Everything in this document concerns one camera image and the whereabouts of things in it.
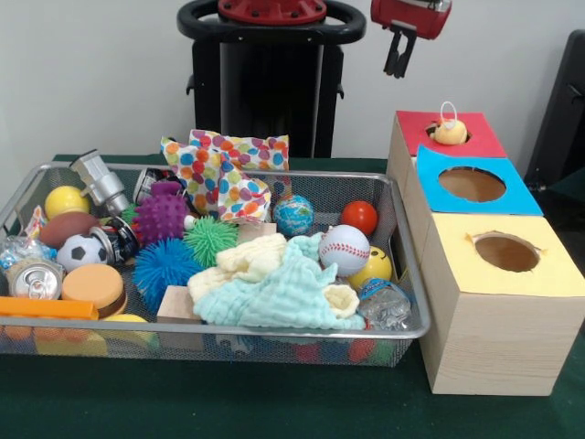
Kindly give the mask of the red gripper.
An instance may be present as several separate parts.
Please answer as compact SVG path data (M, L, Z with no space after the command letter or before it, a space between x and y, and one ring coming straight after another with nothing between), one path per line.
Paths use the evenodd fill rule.
M417 37L433 40L440 35L452 11L452 1L373 0L371 20L384 28L400 27L416 32L394 32L384 72L388 76L404 78ZM399 53L401 38L406 46Z

